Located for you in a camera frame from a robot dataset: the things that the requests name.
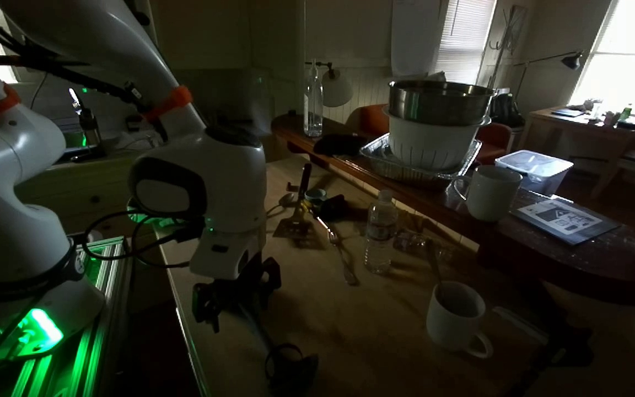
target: white box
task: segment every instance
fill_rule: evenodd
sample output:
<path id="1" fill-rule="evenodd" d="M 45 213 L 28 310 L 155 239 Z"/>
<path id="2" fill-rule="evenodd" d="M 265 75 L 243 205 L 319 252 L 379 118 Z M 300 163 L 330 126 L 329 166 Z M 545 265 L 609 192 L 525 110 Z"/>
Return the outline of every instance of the white box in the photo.
<path id="1" fill-rule="evenodd" d="M 510 168 L 523 174 L 521 189 L 553 195 L 563 184 L 567 170 L 573 166 L 572 162 L 548 157 L 534 151 L 515 151 L 505 157 L 499 157 L 497 168 Z"/>

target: white bowl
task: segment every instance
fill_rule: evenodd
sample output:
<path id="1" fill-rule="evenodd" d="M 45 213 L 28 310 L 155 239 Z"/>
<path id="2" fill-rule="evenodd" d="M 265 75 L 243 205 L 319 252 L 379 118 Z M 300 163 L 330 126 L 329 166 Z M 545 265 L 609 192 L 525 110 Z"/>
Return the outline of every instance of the white bowl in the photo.
<path id="1" fill-rule="evenodd" d="M 413 168 L 458 168 L 478 126 L 434 126 L 390 118 L 390 152 Z"/>

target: coffee cup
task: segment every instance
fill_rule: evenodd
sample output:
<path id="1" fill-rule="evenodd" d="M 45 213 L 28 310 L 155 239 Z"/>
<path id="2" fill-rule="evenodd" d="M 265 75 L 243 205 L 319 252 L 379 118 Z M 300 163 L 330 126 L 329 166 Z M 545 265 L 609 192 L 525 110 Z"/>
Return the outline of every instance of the coffee cup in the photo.
<path id="1" fill-rule="evenodd" d="M 519 173 L 508 168 L 478 166 L 471 176 L 457 176 L 449 186 L 466 201 L 471 219 L 497 224 L 510 213 L 521 179 Z"/>
<path id="2" fill-rule="evenodd" d="M 426 332 L 445 351 L 486 361 L 494 353 L 489 337 L 478 332 L 486 312 L 486 300 L 469 284 L 440 281 L 429 293 Z"/>

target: book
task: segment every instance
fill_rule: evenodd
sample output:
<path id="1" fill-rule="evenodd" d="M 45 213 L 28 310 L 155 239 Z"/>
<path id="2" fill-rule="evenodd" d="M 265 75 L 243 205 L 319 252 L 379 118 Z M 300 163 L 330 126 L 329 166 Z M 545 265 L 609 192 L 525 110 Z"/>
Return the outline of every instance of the book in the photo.
<path id="1" fill-rule="evenodd" d="M 545 201 L 523 205 L 514 214 L 567 246 L 583 246 L 615 228 L 610 219 L 561 196 L 548 196 Z"/>

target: clear plastic bottle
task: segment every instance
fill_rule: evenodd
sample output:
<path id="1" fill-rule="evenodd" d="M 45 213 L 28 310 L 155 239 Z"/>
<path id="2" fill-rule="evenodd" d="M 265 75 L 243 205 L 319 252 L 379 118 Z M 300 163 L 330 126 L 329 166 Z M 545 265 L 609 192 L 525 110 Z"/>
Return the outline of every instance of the clear plastic bottle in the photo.
<path id="1" fill-rule="evenodd" d="M 311 139 L 321 137 L 321 75 L 319 75 L 319 65 L 309 63 L 309 79 L 305 85 L 305 98 L 302 98 L 302 131 Z"/>
<path id="2" fill-rule="evenodd" d="M 393 264 L 393 239 L 399 228 L 399 209 L 393 204 L 393 192 L 381 190 L 377 204 L 369 209 L 364 230 L 364 267 L 375 275 L 386 275 Z"/>

